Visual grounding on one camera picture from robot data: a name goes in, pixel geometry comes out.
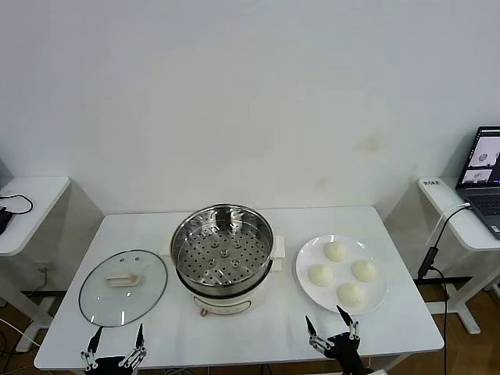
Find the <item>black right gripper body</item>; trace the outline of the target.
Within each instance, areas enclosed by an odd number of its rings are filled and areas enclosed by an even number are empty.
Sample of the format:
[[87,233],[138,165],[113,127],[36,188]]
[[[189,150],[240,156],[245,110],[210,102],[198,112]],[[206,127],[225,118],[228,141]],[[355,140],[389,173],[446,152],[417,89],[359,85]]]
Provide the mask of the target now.
[[371,374],[372,369],[366,367],[358,353],[360,340],[351,339],[349,332],[337,334],[327,339],[330,348],[326,349],[324,355],[328,359],[336,359],[346,375]]

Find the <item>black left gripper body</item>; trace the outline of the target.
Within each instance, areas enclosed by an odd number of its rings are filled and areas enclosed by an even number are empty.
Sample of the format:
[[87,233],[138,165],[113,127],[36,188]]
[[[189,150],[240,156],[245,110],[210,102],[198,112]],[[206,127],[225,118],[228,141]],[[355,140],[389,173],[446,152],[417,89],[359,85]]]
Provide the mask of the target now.
[[109,356],[96,359],[97,367],[93,369],[93,374],[96,375],[132,375],[136,371],[132,366],[125,367],[125,364],[120,365],[126,359],[125,356]]

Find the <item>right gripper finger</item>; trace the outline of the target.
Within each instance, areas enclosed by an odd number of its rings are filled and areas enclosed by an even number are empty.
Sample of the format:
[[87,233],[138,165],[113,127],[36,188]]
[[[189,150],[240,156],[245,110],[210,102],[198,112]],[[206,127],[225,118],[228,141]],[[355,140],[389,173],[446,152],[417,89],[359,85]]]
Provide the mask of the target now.
[[344,320],[345,324],[348,327],[349,339],[359,340],[359,322],[353,320],[351,316],[346,311],[344,311],[343,308],[340,307],[339,305],[337,305],[337,310],[341,318]]
[[331,349],[330,342],[321,338],[317,334],[316,329],[314,328],[311,320],[307,316],[305,316],[305,321],[307,325],[307,331],[309,334],[309,344],[315,350],[330,350]]

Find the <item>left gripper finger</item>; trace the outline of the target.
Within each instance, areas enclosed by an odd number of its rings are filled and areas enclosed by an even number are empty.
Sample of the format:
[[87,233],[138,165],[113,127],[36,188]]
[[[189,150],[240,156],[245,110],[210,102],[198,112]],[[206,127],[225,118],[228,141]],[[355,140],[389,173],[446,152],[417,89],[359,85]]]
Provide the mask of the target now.
[[80,357],[84,364],[84,370],[95,370],[98,368],[95,354],[98,350],[98,344],[102,334],[103,327],[99,327],[93,337],[91,337],[87,350],[80,352]]
[[143,335],[143,324],[140,324],[137,332],[135,346],[132,351],[119,362],[118,367],[123,368],[137,368],[147,355],[145,347],[145,339]]

